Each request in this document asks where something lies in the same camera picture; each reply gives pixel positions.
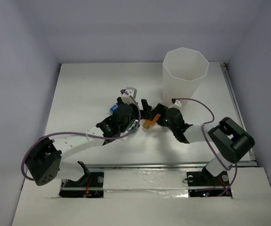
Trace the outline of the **orange bottle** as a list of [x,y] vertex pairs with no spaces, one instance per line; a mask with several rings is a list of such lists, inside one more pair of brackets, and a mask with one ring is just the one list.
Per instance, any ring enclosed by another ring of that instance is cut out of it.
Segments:
[[153,127],[156,124],[159,117],[160,117],[160,114],[156,114],[156,116],[154,117],[153,120],[151,120],[151,121],[150,120],[145,120],[143,125],[142,125],[143,128],[150,129],[151,127]]

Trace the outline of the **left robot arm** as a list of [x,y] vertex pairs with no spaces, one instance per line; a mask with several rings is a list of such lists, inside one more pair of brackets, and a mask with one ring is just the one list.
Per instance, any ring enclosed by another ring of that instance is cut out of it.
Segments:
[[118,99],[118,108],[86,132],[56,132],[39,138],[26,152],[21,163],[23,176],[43,186],[63,173],[64,161],[84,150],[107,145],[133,134],[141,119],[151,116],[152,107],[145,99],[142,109],[135,98]]

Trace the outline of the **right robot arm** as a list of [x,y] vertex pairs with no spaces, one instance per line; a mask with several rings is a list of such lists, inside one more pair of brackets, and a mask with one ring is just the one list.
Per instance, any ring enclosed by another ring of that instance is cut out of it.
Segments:
[[218,123],[211,119],[196,126],[185,123],[179,108],[162,104],[148,115],[158,125],[168,128],[179,142],[193,144],[204,141],[212,151],[213,159],[200,171],[187,173],[189,186],[216,185],[255,145],[254,138],[229,117]]

